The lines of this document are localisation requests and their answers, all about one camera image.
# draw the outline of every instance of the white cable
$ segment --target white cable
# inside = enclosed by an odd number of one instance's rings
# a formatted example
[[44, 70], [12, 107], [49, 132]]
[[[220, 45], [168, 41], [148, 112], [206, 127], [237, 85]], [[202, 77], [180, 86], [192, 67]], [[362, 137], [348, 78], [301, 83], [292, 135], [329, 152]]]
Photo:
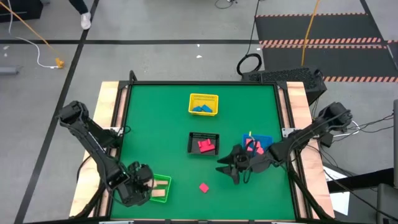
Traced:
[[361, 128], [359, 127], [359, 125], [355, 122], [355, 121], [351, 121], [352, 123], [354, 123], [355, 124], [355, 126], [356, 126], [356, 132], [354, 132], [354, 133], [346, 133], [346, 134], [338, 134], [338, 135], [335, 135], [335, 136], [333, 136], [334, 138], [335, 137], [342, 137], [342, 136], [349, 136], [349, 135], [354, 135], [354, 134], [358, 134], [359, 133], [359, 130], [361, 130]]
[[[12, 11], [12, 7], [11, 7], [10, 0], [7, 0], [7, 1], [8, 1], [8, 7], [9, 7], [10, 10]], [[19, 39], [19, 40], [26, 41], [26, 42], [28, 42], [28, 43], [34, 45], [34, 46], [37, 48], [37, 64], [38, 64], [38, 65], [40, 65], [40, 66], [43, 67], [43, 68], [52, 68], [52, 69], [58, 68], [58, 66], [45, 66], [45, 65], [42, 65], [42, 64], [39, 62], [39, 58], [40, 58], [40, 49], [39, 49], [39, 46], [38, 46], [37, 44], [32, 43], [32, 42], [29, 41], [29, 40], [23, 39], [22, 37], [14, 37], [14, 36], [12, 35], [12, 33], [11, 33], [11, 27], [12, 27], [12, 19], [14, 18], [14, 16], [12, 15], [11, 12], [10, 12], [10, 15], [11, 15], [11, 20], [10, 20], [10, 25], [9, 25], [9, 27], [8, 27], [8, 34], [9, 34], [11, 37], [15, 38], [15, 39]]]

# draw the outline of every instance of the yellow basket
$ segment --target yellow basket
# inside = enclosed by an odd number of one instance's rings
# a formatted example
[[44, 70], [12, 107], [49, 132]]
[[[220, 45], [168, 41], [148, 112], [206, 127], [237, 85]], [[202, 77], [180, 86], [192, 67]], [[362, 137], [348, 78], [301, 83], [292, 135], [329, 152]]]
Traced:
[[[196, 112], [193, 109], [197, 106], [207, 105], [213, 112]], [[188, 112], [202, 116], [216, 116], [218, 113], [218, 96], [209, 94], [191, 93], [189, 97]]]

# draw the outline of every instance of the green tray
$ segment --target green tray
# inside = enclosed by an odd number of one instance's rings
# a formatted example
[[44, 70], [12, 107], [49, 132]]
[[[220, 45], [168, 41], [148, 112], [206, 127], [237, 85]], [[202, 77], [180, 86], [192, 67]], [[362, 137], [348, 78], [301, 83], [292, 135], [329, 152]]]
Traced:
[[155, 189], [165, 189], [166, 190], [166, 195], [163, 197], [151, 197], [150, 200], [154, 202], [162, 202], [166, 203], [167, 197], [169, 196], [169, 190], [170, 190], [170, 184], [172, 183], [172, 178], [165, 176], [165, 175], [159, 175], [159, 174], [154, 174], [154, 179], [155, 180], [167, 180], [169, 184], [167, 185], [158, 185]]

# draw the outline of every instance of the person's leg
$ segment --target person's leg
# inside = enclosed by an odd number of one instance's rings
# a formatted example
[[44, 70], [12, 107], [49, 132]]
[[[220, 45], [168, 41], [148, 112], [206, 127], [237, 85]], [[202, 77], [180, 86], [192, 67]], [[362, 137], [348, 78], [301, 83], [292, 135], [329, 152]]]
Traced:
[[81, 15], [81, 28], [89, 29], [91, 27], [91, 14], [88, 12], [85, 2], [83, 0], [69, 0], [69, 2]]
[[80, 13], [80, 15], [88, 12], [87, 6], [83, 0], [69, 0], [69, 2]]

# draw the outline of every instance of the white shoe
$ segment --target white shoe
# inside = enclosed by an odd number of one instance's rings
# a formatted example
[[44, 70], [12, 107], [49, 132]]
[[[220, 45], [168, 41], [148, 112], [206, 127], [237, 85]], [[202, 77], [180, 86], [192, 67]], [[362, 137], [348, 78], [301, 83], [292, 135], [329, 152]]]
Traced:
[[81, 28], [83, 28], [83, 30], [87, 30], [91, 27], [91, 13], [87, 12], [81, 15]]

